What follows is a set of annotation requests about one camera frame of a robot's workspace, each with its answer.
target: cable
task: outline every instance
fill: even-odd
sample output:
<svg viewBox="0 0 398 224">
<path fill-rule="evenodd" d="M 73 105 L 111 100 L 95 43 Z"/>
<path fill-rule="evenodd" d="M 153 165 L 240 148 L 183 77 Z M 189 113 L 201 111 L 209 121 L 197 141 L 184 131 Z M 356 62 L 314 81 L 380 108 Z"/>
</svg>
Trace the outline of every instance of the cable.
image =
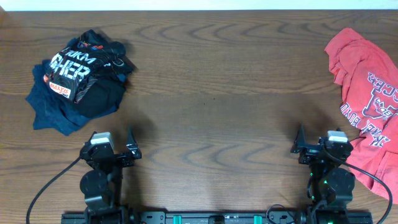
<svg viewBox="0 0 398 224">
<path fill-rule="evenodd" d="M 379 182 L 379 184 L 381 184 L 387 191 L 388 193 L 388 206 L 387 206 L 387 210 L 386 212 L 384 212 L 384 215 L 380 218 L 380 220 L 377 222 L 377 224 L 382 224 L 384 222 L 384 220 L 387 218 L 388 214 L 390 213 L 391 207 L 392 207 L 392 193 L 390 188 L 381 180 L 378 179 L 377 177 L 373 176 L 372 174 L 366 172 L 365 170 L 362 170 L 354 165 L 351 165 L 349 163 L 343 162 L 340 159 L 337 159 L 336 157 L 332 156 L 327 150 L 325 150 L 326 155 L 333 161 L 338 162 L 340 164 L 343 164 L 345 166 L 348 166 L 354 170 L 360 171 L 361 173 L 373 178 L 375 181 Z"/>
<path fill-rule="evenodd" d="M 75 161 L 73 161 L 67 168 L 65 168 L 61 173 L 57 174 L 54 178 L 52 178 L 44 187 L 37 193 L 36 197 L 33 198 L 32 202 L 29 205 L 29 208 L 27 209 L 26 213 L 26 224 L 30 224 L 29 218 L 30 218 L 30 212 L 32 211 L 33 205 L 36 203 L 37 199 L 40 197 L 40 195 L 43 193 L 43 191 L 49 187 L 52 182 L 58 179 L 62 174 L 64 174 L 66 171 L 68 171 L 70 168 L 72 168 L 79 160 L 81 159 L 81 156 L 79 156 Z"/>
<path fill-rule="evenodd" d="M 288 223 L 288 224 L 293 224 L 293 223 L 294 223 L 294 221 L 295 221 L 294 215 L 292 215 L 283 205 L 281 205 L 281 204 L 273 204 L 273 205 L 271 205 L 271 207 L 268 208 L 268 210 L 267 210 L 267 212 L 266 212 L 266 218 L 268 218 L 268 220 L 269 220 L 272 224 L 276 224 L 276 223 L 273 222 L 273 221 L 269 218 L 269 214 L 268 214 L 268 213 L 269 213 L 269 211 L 270 211 L 273 207 L 275 207 L 275 206 L 280 206 L 280 207 L 282 207 L 282 208 L 290 215 L 290 217 L 293 218 L 293 221 L 290 222 L 290 223 Z"/>
</svg>

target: wooden table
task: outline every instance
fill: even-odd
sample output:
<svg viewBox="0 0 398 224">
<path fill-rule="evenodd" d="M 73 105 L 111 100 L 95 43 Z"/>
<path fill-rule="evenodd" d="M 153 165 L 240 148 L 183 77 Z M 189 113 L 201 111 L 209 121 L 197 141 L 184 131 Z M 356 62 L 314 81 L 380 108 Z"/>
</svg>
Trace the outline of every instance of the wooden table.
<svg viewBox="0 0 398 224">
<path fill-rule="evenodd" d="M 123 200 L 167 210 L 266 210 L 310 203 L 309 169 L 290 154 L 300 123 L 315 142 L 341 127 L 324 53 L 352 27 L 398 61 L 397 11 L 10 12 L 0 28 L 0 222 L 23 223 L 34 195 L 78 157 L 93 131 L 126 150 L 134 128 L 143 158 L 124 170 Z M 118 112 L 63 136 L 34 131 L 25 101 L 32 68 L 88 29 L 125 44 L 138 71 Z M 32 223 L 85 209 L 79 162 L 54 182 Z M 387 200 L 356 182 L 350 208 L 377 221 Z M 394 206 L 386 223 L 398 222 Z"/>
</svg>

